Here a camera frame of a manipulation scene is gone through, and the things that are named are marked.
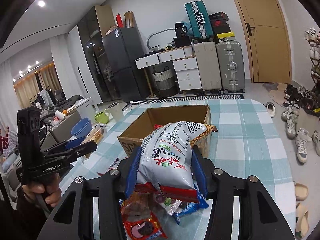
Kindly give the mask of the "person's left hand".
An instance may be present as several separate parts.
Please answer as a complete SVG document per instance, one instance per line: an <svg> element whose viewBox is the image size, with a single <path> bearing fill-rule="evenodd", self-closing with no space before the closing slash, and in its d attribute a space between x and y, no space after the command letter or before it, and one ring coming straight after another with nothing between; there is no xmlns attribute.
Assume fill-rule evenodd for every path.
<svg viewBox="0 0 320 240"><path fill-rule="evenodd" d="M52 174L50 184L44 186L37 182L31 182L30 184L22 185L22 191L26 200L30 203L35 203L36 196L47 193L45 202L51 207L56 207L61 198L60 176L58 173Z"/></svg>

